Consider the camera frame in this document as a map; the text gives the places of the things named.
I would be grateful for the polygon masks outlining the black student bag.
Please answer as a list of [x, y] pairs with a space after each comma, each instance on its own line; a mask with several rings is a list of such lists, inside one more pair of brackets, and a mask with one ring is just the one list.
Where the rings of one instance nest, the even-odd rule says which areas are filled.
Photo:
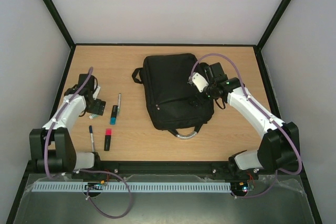
[[[182, 140], [195, 137], [214, 114], [213, 100], [188, 83], [192, 72], [205, 76], [196, 56], [184, 53], [147, 56], [143, 66], [132, 73], [133, 81], [144, 86], [153, 126]], [[206, 104], [198, 109], [189, 105], [187, 100], [194, 95], [202, 95]]]

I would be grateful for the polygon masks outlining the blue-capped white pen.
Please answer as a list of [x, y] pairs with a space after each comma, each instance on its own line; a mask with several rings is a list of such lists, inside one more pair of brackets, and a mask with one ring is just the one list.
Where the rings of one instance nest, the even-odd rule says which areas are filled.
[[92, 151], [95, 152], [95, 145], [94, 145], [94, 137], [93, 137], [93, 129], [92, 129], [92, 125], [89, 126], [89, 134], [90, 134], [90, 139], [91, 139], [91, 148]]

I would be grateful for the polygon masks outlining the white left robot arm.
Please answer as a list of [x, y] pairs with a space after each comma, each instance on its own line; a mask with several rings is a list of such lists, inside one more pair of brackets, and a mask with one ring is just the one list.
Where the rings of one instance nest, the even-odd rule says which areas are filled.
[[65, 91], [63, 102], [51, 119], [42, 128], [30, 132], [31, 163], [35, 172], [49, 176], [94, 167], [98, 153], [94, 150], [76, 152], [70, 136], [81, 115], [102, 116], [104, 113], [106, 102], [97, 98], [100, 86], [92, 72], [91, 67], [88, 73], [80, 74], [78, 83]]

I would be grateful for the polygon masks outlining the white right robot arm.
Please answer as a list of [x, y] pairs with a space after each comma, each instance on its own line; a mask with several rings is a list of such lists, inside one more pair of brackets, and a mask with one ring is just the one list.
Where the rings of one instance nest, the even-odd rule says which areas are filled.
[[271, 173], [280, 170], [298, 175], [302, 171], [298, 127], [269, 112], [251, 95], [241, 76], [229, 79], [219, 62], [205, 67], [204, 71], [203, 76], [193, 68], [189, 84], [196, 86], [209, 99], [221, 99], [236, 109], [261, 138], [258, 150], [242, 151], [229, 158], [230, 174], [239, 178], [248, 169], [263, 169]]

